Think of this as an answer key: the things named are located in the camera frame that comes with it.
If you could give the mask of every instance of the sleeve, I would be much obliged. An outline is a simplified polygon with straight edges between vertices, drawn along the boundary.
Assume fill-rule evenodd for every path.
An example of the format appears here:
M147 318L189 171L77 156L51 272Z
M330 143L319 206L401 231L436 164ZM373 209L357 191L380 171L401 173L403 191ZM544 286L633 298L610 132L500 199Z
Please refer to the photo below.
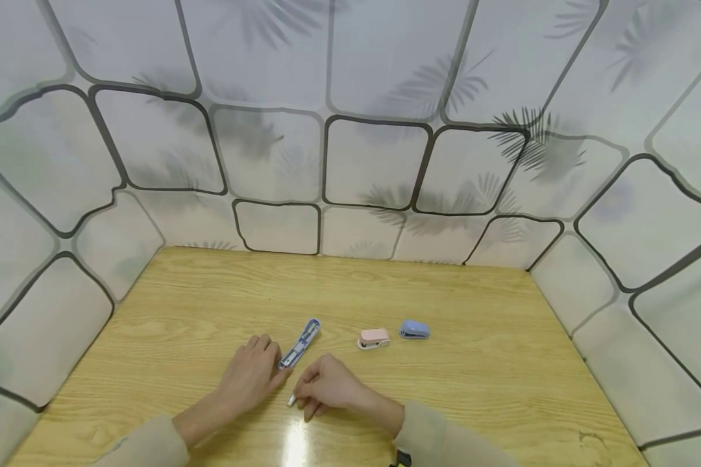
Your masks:
M413 467L519 467L484 438L415 402L405 405L395 445L410 456Z
M171 417L159 416L136 428L91 463L93 467L184 467L187 446Z

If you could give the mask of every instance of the wall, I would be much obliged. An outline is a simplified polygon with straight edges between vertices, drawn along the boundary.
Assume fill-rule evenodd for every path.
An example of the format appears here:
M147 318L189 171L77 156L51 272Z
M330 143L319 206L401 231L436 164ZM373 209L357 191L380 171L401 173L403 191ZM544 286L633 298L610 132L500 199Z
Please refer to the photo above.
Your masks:
M530 270L701 465L701 0L0 1L0 462L164 245Z

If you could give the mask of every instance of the person's left hand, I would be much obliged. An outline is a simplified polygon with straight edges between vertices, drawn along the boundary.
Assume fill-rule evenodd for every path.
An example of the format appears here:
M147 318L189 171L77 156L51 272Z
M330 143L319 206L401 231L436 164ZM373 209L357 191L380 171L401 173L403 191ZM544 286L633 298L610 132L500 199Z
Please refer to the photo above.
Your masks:
M277 370L281 358L280 345L270 336L253 335L246 345L236 350L213 391L214 397L230 406L236 412L234 416L249 412L285 383L293 372L292 368Z
M278 370L281 358L280 345L267 334L253 335L238 348L216 389L173 418L187 447L257 407L285 383L293 369Z

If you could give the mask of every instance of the finger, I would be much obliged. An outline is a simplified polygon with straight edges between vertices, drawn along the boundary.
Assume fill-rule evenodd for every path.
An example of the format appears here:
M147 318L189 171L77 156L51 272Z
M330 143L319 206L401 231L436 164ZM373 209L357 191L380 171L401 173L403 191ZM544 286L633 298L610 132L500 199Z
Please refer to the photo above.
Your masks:
M272 341L270 346L268 346L268 350L270 350L270 347L274 345L275 346L275 357L273 358L275 360L275 365L277 366L278 363L283 359L283 353L280 351L280 344L278 344L276 341Z
M315 363L308 365L306 370L301 374L298 381L296 382L296 388L300 387L303 383L311 382L313 379L319 376L320 363L317 360Z
M286 384L286 380L288 377L293 373L292 368L283 368L280 372L277 372L275 376L272 377L270 380L270 384L268 384L267 388L272 392L273 390L276 390L277 388L280 388L283 384Z
M259 338L256 335L253 335L251 338L249 338L245 347L247 349L253 349L255 347L255 344L257 344L257 339Z
M326 406L324 403L321 403L321 404L319 404L319 407L317 408L317 412L315 412L314 416L315 417L324 416L324 414L327 413L327 410L330 410L330 406Z
M272 341L270 344L268 344L265 352L271 356L274 365L277 365L278 362L280 362L280 345L278 345L276 341Z
M303 383L302 385L298 385L296 389L293 389L293 395L295 395L297 399L315 397L314 383Z
M257 350L265 350L267 348L267 346L270 345L270 343L272 341L273 340L270 339L270 336L268 336L267 334L263 334L263 335L259 336L259 339L257 340L257 344L255 345L255 347L257 348Z
M311 399L304 408L304 421L308 422L314 417L315 412L319 408L320 402L316 399Z

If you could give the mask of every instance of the tabletop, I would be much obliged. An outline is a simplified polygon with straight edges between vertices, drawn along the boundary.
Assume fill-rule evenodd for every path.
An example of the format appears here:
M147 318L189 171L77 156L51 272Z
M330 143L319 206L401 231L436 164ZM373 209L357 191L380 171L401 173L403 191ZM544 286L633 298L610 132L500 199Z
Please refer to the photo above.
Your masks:
M252 334L291 348L321 321L286 387L200 444L190 466L388 466L368 421L286 407L325 353L390 398L418 400L530 466L646 466L527 272L167 248L153 259L10 466L83 466L156 414L211 390ZM430 326L404 340L403 320ZM363 329L391 344L361 351Z

